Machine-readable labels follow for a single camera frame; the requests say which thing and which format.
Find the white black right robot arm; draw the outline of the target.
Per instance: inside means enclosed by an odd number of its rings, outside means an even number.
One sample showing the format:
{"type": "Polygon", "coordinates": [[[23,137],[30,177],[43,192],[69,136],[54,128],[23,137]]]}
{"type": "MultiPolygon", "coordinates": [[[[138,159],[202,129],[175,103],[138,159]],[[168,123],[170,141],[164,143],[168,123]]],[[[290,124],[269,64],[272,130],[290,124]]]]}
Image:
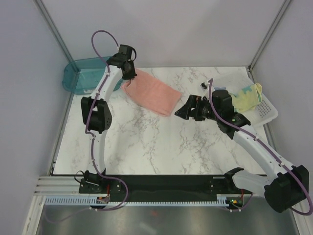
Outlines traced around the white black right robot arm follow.
{"type": "Polygon", "coordinates": [[[228,171],[223,182],[227,192],[248,190],[264,197],[276,212],[293,209],[294,205],[307,200],[308,212],[293,211],[300,215],[312,215],[308,170],[303,165],[293,165],[265,143],[250,121],[234,110],[228,91],[214,91],[208,98],[190,95],[175,115],[184,120],[192,118],[195,121],[216,121],[218,128],[239,144],[265,172],[265,176],[260,176],[240,167],[228,171]]]}

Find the yellow green towel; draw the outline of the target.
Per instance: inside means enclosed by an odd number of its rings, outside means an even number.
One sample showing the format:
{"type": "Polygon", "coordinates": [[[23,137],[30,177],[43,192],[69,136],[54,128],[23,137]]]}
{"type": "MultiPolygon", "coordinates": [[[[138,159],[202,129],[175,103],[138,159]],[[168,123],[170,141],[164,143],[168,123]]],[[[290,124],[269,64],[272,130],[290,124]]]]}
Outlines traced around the yellow green towel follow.
{"type": "Polygon", "coordinates": [[[241,89],[237,94],[230,94],[236,112],[243,113],[254,109],[263,101],[262,85],[255,83],[241,89]]]}

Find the pink towel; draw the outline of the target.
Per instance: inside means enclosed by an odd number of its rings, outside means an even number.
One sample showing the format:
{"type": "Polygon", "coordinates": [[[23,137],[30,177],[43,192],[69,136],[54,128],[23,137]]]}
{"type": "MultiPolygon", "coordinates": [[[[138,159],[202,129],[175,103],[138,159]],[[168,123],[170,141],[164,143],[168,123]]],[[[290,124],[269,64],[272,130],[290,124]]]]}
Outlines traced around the pink towel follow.
{"type": "Polygon", "coordinates": [[[121,89],[137,105],[163,117],[169,117],[181,92],[142,70],[136,70],[137,76],[125,82],[121,89]]]}

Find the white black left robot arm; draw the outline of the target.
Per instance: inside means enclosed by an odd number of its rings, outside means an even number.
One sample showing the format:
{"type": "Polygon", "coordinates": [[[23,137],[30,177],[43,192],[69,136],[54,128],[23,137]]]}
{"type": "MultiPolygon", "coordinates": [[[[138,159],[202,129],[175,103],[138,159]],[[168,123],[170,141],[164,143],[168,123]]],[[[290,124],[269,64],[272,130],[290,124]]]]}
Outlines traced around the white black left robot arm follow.
{"type": "Polygon", "coordinates": [[[120,45],[118,53],[105,61],[104,74],[95,90],[81,99],[85,133],[91,137],[91,160],[85,176],[91,179],[90,187],[96,193],[104,192],[107,187],[107,181],[101,175],[105,175],[105,138],[112,124],[108,101],[120,80],[136,77],[132,54],[136,54],[133,47],[120,45]]]}

